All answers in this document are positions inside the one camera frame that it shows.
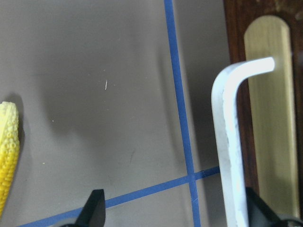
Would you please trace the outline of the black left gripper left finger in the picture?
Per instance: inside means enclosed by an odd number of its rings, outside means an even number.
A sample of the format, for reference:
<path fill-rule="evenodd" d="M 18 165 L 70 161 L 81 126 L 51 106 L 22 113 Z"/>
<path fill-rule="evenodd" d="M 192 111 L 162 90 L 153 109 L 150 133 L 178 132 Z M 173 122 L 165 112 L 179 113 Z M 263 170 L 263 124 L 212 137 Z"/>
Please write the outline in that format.
<path fill-rule="evenodd" d="M 103 227 L 106 221 L 106 203 L 103 189 L 93 190 L 82 211 L 73 223 L 61 227 Z"/>

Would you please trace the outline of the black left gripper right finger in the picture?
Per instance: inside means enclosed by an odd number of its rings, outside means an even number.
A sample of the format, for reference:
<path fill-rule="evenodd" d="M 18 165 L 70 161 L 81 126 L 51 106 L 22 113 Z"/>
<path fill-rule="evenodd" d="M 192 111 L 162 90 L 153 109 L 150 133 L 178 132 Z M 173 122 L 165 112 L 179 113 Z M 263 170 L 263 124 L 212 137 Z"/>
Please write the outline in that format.
<path fill-rule="evenodd" d="M 279 217 L 250 187 L 246 187 L 249 227 L 302 227 L 297 218 Z"/>

